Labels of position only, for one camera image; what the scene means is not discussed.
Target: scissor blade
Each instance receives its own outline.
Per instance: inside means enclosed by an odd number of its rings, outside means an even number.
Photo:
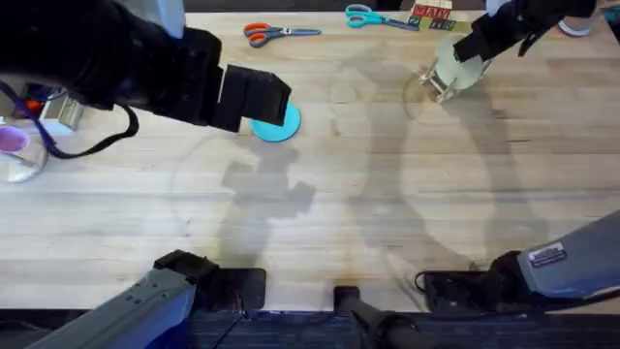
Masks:
[[[403,22],[401,22],[399,20],[388,19],[385,22],[385,24],[391,25],[391,26],[396,27],[396,28],[405,29],[405,30],[419,31],[419,27],[418,26],[409,25],[409,24],[403,23]]]
[[[291,29],[289,35],[320,35],[321,30],[316,29]]]

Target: label sticker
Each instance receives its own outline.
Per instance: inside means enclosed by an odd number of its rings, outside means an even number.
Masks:
[[[562,242],[555,242],[547,247],[528,253],[528,259],[534,268],[548,266],[550,264],[563,261],[567,257],[568,256],[564,250]]]

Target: scissor handle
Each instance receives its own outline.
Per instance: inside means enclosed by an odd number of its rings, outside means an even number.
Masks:
[[[347,6],[347,8],[345,9],[345,14],[347,16],[353,16],[353,15],[363,16],[366,14],[372,14],[372,9],[366,5],[353,4],[353,5]]]
[[[368,23],[368,17],[364,15],[349,15],[347,18],[347,24],[352,28],[361,28]]]
[[[252,34],[261,30],[268,30],[269,28],[267,23],[250,23],[243,27],[243,34],[249,38]]]
[[[254,33],[248,36],[248,41],[252,48],[262,48],[268,41],[269,36],[265,33]]]

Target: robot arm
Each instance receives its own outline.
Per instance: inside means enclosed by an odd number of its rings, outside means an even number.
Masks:
[[[241,116],[282,125],[291,89],[273,74],[218,66],[221,42],[182,37],[112,0],[22,0],[0,11],[0,74],[62,85],[84,105],[135,107],[237,132]]]
[[[265,281],[264,270],[220,269],[206,258],[176,250],[129,289],[28,349],[145,348],[198,308],[263,307]]]
[[[620,211],[541,246],[511,251],[488,271],[425,271],[437,314],[551,311],[620,296]]]
[[[519,56],[565,16],[589,17],[597,0],[512,0],[497,14],[486,14],[472,23],[472,33],[454,44],[454,55],[465,62],[479,55],[491,59],[521,43]]]

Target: gray robot arm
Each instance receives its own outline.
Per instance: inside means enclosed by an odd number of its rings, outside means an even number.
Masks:
[[[620,211],[552,242],[497,258],[488,271],[425,271],[428,307],[453,316],[518,314],[619,297]]]
[[[263,300],[264,270],[221,270],[206,258],[176,250],[157,260],[151,271],[123,293],[28,348],[144,348],[199,305],[209,308],[219,303],[224,308],[227,298],[222,297],[222,290],[242,288],[251,274],[258,276],[250,277],[253,299]],[[238,282],[228,282],[232,278]],[[198,301],[199,295],[201,300],[208,296],[208,302]],[[247,306],[263,305],[248,302]]]
[[[620,212],[518,255],[532,292],[582,299],[620,285]]]

